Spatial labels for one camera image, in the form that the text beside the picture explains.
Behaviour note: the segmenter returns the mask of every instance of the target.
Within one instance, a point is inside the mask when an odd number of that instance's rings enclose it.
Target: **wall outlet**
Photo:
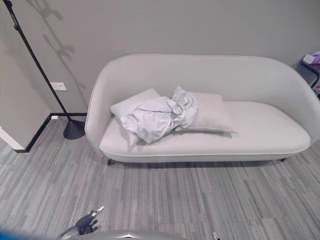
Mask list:
[[[67,91],[67,88],[63,82],[50,82],[55,91]]]

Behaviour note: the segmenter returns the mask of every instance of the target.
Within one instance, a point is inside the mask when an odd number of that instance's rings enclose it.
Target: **crumpled cloth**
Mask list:
[[[188,128],[196,118],[198,109],[196,99],[177,87],[172,99],[161,96],[144,101],[120,120],[125,129],[150,144],[177,126]]]

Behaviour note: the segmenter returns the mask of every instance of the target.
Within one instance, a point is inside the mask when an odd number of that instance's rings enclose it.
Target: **sofa seat cushion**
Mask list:
[[[114,117],[99,148],[121,162],[196,162],[273,160],[310,146],[308,133],[279,109],[258,102],[227,101],[238,133],[175,132],[150,145],[129,146],[127,134]]]

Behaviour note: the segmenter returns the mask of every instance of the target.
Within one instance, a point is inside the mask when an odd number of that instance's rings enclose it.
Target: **curved sofa backrest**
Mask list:
[[[176,87],[224,101],[274,106],[320,138],[320,102],[306,81],[277,60],[256,56],[133,54],[108,63],[91,94],[85,131],[96,151],[112,117],[110,106],[150,88],[172,97]]]
[[[108,63],[98,82],[111,104],[149,88],[171,97],[176,87],[215,93],[225,101],[268,103],[296,74],[277,60],[234,55],[132,54]]]

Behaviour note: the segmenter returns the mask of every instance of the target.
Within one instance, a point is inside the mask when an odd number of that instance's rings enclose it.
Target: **gray wall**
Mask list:
[[[0,126],[26,148],[49,113],[0,40]]]
[[[25,34],[67,110],[85,112],[103,66],[132,53],[237,54],[293,65],[320,48],[319,0],[13,0]],[[5,44],[21,44],[1,7]],[[59,111],[28,56],[15,58]]]

